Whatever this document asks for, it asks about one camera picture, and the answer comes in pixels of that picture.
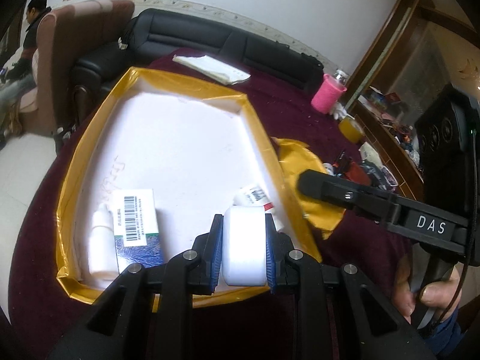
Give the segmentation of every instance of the pink cup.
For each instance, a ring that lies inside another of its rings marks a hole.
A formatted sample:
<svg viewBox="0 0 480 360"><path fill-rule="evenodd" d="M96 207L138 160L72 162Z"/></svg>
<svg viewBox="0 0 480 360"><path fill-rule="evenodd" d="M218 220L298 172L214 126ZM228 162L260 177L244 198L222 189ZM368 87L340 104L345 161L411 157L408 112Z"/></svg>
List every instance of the pink cup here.
<svg viewBox="0 0 480 360"><path fill-rule="evenodd" d="M333 104L346 90L347 88L330 76L330 74L324 74L323 83L311 100L311 106L322 114L328 114Z"/></svg>

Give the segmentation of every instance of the blue sleeve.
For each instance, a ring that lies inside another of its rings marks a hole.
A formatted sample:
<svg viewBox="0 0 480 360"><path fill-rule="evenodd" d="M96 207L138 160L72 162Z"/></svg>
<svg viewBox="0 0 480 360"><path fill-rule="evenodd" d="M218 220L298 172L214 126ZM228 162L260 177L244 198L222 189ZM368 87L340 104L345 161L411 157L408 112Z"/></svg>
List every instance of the blue sleeve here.
<svg viewBox="0 0 480 360"><path fill-rule="evenodd" d="M457 324L458 308L446 321L438 325L425 342L430 350L439 358L448 356L462 339L460 325Z"/></svg>

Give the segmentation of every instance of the floral wallpaper border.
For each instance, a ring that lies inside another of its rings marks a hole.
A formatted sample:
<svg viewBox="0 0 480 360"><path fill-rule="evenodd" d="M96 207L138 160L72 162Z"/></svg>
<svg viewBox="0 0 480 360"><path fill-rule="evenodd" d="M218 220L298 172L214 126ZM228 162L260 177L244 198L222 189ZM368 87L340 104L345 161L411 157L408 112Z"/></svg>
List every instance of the floral wallpaper border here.
<svg viewBox="0 0 480 360"><path fill-rule="evenodd" d="M299 53L305 53L316 57L325 66L326 73L334 73L338 66L321 55L318 51L312 49L306 44L300 42L288 36L287 34L276 30L270 26L260 23L256 20L249 19L248 17L238 15L233 12L229 12L224 9L212 7L210 5L192 3L190 1L183 0L131 0L135 3L135 13L138 15L140 12L147 8L158 8L167 11L179 12L187 15L202 17L203 19L218 21L220 23L228 24L232 27L240 28L248 32L260 35L264 38L278 41L283 44L288 44L292 50Z"/></svg>

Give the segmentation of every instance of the metal screw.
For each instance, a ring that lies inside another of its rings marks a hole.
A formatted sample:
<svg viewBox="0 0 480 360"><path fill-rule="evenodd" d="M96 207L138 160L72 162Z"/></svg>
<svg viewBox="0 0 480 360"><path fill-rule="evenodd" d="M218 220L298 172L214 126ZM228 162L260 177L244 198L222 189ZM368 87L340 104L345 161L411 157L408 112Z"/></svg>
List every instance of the metal screw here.
<svg viewBox="0 0 480 360"><path fill-rule="evenodd" d="M183 258L186 260L192 260L198 256L198 253L195 250L187 250L183 252Z"/></svg>
<svg viewBox="0 0 480 360"><path fill-rule="evenodd" d="M353 265L353 264L346 264L344 267L343 267L343 270L348 273L349 275L354 275L356 274L359 270L358 268Z"/></svg>
<svg viewBox="0 0 480 360"><path fill-rule="evenodd" d="M140 272L141 268L142 268L141 264L134 262L133 264L130 264L127 267L127 271L129 271L131 274L136 274L137 272Z"/></svg>
<svg viewBox="0 0 480 360"><path fill-rule="evenodd" d="M289 256L293 260L300 260L303 257L303 253L301 250L291 250Z"/></svg>

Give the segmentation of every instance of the man sitting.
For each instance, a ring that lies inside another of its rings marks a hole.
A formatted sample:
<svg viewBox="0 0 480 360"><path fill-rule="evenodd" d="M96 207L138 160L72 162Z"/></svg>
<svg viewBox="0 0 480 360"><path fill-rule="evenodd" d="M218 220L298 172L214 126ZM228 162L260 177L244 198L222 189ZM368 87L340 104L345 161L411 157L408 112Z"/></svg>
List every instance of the man sitting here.
<svg viewBox="0 0 480 360"><path fill-rule="evenodd" d="M0 126L5 125L4 119L9 108L36 86L32 75L32 58L37 50L37 29L42 18L51 10L47 7L47 0L31 0L27 5L26 20L30 25L23 42L22 55L5 76L10 82L0 89ZM0 127L0 150L5 144L4 131Z"/></svg>

